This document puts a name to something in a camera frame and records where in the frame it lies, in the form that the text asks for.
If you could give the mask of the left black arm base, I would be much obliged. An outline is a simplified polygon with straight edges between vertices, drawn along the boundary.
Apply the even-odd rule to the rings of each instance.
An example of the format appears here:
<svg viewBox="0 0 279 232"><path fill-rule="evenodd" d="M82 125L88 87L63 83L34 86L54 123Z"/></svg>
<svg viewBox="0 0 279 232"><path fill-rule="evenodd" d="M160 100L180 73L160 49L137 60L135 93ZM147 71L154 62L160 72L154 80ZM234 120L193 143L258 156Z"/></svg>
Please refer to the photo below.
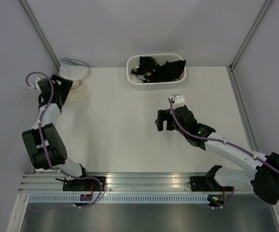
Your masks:
<svg viewBox="0 0 279 232"><path fill-rule="evenodd" d="M60 181L63 183L63 191L69 191L69 192L99 192L104 191L105 184L106 184L106 177L105 176L92 176L90 179L72 179L68 180L66 177L63 179L56 178L56 181Z"/></svg>

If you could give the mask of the white mesh laundry bag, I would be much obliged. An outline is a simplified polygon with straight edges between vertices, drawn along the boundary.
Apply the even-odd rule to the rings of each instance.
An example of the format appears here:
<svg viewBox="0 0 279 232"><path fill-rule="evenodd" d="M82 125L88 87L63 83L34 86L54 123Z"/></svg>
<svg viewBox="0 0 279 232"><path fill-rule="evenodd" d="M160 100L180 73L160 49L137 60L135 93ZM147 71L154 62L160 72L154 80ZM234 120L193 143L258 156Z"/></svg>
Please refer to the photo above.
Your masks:
<svg viewBox="0 0 279 232"><path fill-rule="evenodd" d="M65 104L79 100L87 92L87 86L83 81L74 81L70 92L66 98Z"/></svg>

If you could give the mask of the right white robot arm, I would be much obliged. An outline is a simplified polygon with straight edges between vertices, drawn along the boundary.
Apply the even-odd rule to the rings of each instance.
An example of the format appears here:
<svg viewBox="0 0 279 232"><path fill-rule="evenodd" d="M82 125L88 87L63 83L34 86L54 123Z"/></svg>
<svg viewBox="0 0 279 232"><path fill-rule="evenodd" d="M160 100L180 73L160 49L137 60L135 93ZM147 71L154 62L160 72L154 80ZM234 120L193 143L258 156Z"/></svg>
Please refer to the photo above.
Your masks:
<svg viewBox="0 0 279 232"><path fill-rule="evenodd" d="M177 131L191 146L220 155L241 168L238 171L214 165L205 175L209 190L251 189L265 203L276 205L279 201L279 154L266 155L228 141L214 128L197 122L185 105L158 110L155 124L158 131Z"/></svg>

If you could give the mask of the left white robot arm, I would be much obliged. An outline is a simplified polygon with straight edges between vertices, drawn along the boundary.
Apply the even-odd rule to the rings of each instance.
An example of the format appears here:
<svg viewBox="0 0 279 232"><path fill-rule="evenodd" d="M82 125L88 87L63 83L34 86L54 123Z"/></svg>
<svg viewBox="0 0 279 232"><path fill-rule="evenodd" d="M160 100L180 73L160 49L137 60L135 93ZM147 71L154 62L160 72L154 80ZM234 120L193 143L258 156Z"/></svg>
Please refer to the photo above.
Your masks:
<svg viewBox="0 0 279 232"><path fill-rule="evenodd" d="M79 191L90 187L90 179L85 168L73 162L56 129L56 122L71 90L73 81L52 74L36 77L32 88L40 91L38 97L39 116L31 129L22 133L22 139L29 159L35 169L61 172Z"/></svg>

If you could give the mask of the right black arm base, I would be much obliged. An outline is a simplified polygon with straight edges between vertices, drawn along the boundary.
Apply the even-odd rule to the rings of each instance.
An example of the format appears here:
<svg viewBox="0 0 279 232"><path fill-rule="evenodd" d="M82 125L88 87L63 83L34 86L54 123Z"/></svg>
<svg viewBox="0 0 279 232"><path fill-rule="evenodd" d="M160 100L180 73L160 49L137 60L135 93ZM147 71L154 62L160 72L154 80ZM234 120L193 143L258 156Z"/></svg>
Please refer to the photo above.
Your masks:
<svg viewBox="0 0 279 232"><path fill-rule="evenodd" d="M226 168L221 165L214 165L203 176L190 176L186 187L192 192L231 192L234 187L229 185L220 185L216 176L218 171L225 171Z"/></svg>

